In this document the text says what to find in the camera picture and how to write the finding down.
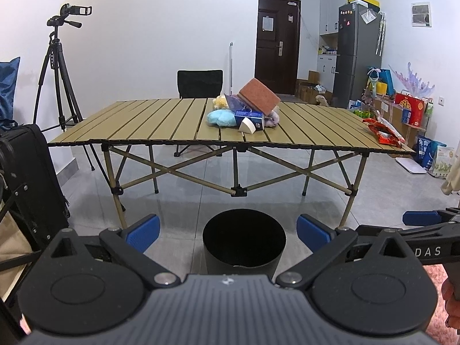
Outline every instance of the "white cabinet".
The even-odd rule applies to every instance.
[[[318,67],[319,83],[329,92],[334,90],[336,55],[319,55]]]
[[[326,35],[327,34],[327,26],[328,26],[328,8],[329,8],[329,0],[320,0],[320,13],[319,13],[319,34]]]
[[[339,7],[345,5],[348,0],[328,0],[327,27],[328,33],[339,32]]]
[[[320,0],[320,35],[339,32],[339,7],[347,3],[348,0]]]

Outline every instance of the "purple coral decoration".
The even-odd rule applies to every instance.
[[[410,66],[411,64],[409,62],[407,64],[407,69],[408,69],[407,78],[405,78],[402,73],[398,74],[397,71],[393,70],[391,66],[390,66],[390,69],[392,69],[393,73],[401,81],[403,86],[412,96],[418,97],[418,98],[428,97],[434,91],[435,86],[432,86],[430,88],[430,82],[428,83],[422,82],[422,78],[420,79],[417,78],[418,73],[413,74]]]

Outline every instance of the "blue pillow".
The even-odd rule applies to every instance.
[[[0,62],[0,128],[8,129],[13,120],[13,101],[18,79],[20,57],[10,62]]]

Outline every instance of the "dark brown door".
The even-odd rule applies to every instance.
[[[274,93],[295,91],[299,10],[299,0],[259,0],[255,77]]]

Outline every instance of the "refrigerator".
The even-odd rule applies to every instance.
[[[367,7],[349,3],[339,8],[337,64],[335,66],[332,106],[348,108],[350,100],[360,100],[367,85],[369,67],[380,68],[382,57],[376,54],[380,21],[365,22]]]

